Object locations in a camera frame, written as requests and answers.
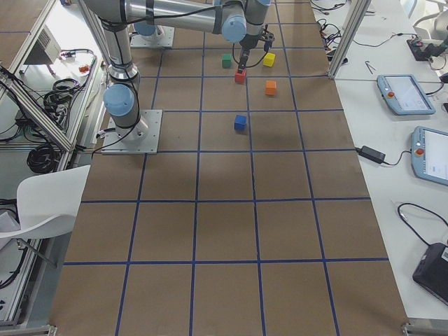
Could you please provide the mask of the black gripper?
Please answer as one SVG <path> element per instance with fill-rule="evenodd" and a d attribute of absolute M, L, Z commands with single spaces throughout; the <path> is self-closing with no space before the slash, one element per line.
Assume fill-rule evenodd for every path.
<path fill-rule="evenodd" d="M 238 61 L 238 73 L 243 73 L 246 70 L 246 64 L 250 55 L 250 50 L 247 49 L 254 49 L 259 41 L 264 43 L 264 49 L 270 49 L 274 42 L 274 34 L 269 30 L 264 29 L 256 35 L 245 35 L 245 37 L 239 42 L 242 49 Z"/>

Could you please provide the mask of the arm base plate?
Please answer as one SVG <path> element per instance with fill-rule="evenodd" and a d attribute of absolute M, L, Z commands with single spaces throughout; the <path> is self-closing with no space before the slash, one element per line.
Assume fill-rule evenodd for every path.
<path fill-rule="evenodd" d="M 139 123 L 124 139 L 122 137 L 128 133 L 128 130 L 116 128 L 110 117 L 108 127 L 114 130 L 106 133 L 100 153 L 105 155 L 156 154 L 162 124 L 162 110 L 140 110 L 140 115 Z"/>
<path fill-rule="evenodd" d="M 164 30 L 164 36 L 161 39 L 145 38 L 138 35 L 135 30 L 129 35 L 132 48 L 139 49 L 163 49 L 172 48 L 174 42 L 174 28 L 160 26 Z"/>

